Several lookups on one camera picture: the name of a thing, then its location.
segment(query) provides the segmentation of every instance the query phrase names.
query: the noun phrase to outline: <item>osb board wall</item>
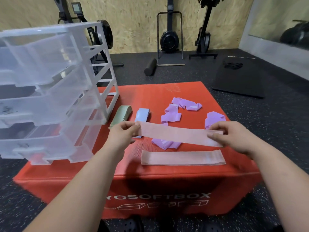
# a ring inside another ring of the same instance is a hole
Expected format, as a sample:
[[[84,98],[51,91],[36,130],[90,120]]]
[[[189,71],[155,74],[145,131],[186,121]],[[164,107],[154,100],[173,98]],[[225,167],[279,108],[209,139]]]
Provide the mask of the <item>osb board wall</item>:
[[[157,50],[157,13],[167,10],[167,0],[67,0],[80,2],[88,21],[106,19],[113,31],[111,53]],[[213,8],[207,30],[210,49],[237,48],[253,0],[225,0]],[[195,50],[206,8],[197,0],[174,0],[174,10],[183,14],[183,48]],[[57,23],[59,10],[53,0],[1,0],[0,30],[45,26]],[[180,38],[180,16],[173,16]],[[167,27],[167,16],[159,20],[159,38]]]
[[[297,24],[293,19],[309,21],[309,0],[260,0],[249,34],[279,41],[285,30]]]

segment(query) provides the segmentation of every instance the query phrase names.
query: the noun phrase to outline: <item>speckled rubber flooring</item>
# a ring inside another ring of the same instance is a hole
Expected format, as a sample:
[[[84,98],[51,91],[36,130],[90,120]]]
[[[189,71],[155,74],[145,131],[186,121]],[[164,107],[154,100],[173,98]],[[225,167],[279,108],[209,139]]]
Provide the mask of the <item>speckled rubber flooring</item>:
[[[111,55],[118,85],[202,81],[231,120],[278,148],[309,173],[309,81],[257,59],[263,71],[265,99],[211,90],[218,67],[226,56],[250,55],[238,50],[215,50],[216,60],[194,58],[185,66],[158,67],[146,77],[145,66],[156,53]],[[22,231],[45,207],[39,199],[12,182],[25,160],[0,159],[0,231]],[[206,217],[142,218],[145,231],[199,231],[202,223],[217,222],[225,232],[270,231],[280,222],[265,185],[261,183],[228,214]],[[122,220],[106,220],[110,231],[119,231]]]

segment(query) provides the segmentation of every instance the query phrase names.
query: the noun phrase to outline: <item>folded resistance band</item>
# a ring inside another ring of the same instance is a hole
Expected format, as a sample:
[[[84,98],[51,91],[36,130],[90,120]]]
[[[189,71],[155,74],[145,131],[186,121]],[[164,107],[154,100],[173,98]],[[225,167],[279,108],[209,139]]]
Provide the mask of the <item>folded resistance band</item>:
[[[226,164],[220,150],[188,152],[141,151],[142,165],[221,165]]]
[[[223,134],[222,131],[206,129],[184,129],[148,122],[138,122],[141,124],[141,128],[138,132],[139,136],[203,146],[222,147],[221,144],[207,137],[208,133]]]

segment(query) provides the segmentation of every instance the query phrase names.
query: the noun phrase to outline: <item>finger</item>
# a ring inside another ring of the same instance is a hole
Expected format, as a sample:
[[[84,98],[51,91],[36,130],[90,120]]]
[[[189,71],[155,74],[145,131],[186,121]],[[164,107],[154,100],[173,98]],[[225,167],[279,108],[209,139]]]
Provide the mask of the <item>finger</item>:
[[[219,134],[219,133],[209,133],[207,134],[207,137],[209,137],[210,139],[220,143],[223,146],[228,145],[228,135],[223,135],[223,134]]]
[[[135,137],[138,136],[138,131],[140,128],[141,125],[136,123],[135,125],[132,125],[130,128],[128,128],[127,132],[129,132],[132,137]]]
[[[117,125],[119,125],[123,130],[127,130],[131,126],[135,125],[135,122],[133,122],[133,121],[122,121]]]
[[[217,123],[214,123],[213,125],[210,126],[209,130],[228,130],[229,127],[229,122],[230,121],[219,121]]]

